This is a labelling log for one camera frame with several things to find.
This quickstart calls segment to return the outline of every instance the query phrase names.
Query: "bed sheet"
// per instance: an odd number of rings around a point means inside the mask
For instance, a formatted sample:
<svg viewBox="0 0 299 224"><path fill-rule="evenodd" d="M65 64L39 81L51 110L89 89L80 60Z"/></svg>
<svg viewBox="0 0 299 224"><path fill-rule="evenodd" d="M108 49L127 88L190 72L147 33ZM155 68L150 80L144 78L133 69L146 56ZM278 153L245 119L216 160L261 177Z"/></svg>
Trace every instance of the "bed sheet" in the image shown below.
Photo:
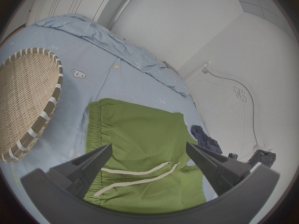
<svg viewBox="0 0 299 224"><path fill-rule="evenodd" d="M179 94L105 49L61 30L24 28L0 49L0 59L31 47L49 49L61 60L64 75L61 98L48 127L24 159L10 164L1 162L0 167L14 194L39 223L48 222L31 202L19 179L36 168L47 172L50 167L85 153L91 102L112 98L180 112L189 133L192 125L201 125L207 132L190 96ZM74 70L84 73L84 78L76 77ZM204 194L208 201L215 194L205 178Z"/></svg>

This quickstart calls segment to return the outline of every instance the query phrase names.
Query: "basket weave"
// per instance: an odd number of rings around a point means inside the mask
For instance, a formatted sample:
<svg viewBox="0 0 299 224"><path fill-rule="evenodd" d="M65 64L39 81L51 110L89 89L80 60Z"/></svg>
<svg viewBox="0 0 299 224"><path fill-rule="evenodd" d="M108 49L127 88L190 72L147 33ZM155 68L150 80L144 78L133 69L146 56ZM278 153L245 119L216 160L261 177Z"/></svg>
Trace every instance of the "basket weave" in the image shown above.
<svg viewBox="0 0 299 224"><path fill-rule="evenodd" d="M17 162L36 144L57 107L61 61L42 48L16 52L0 66L0 160Z"/></svg>

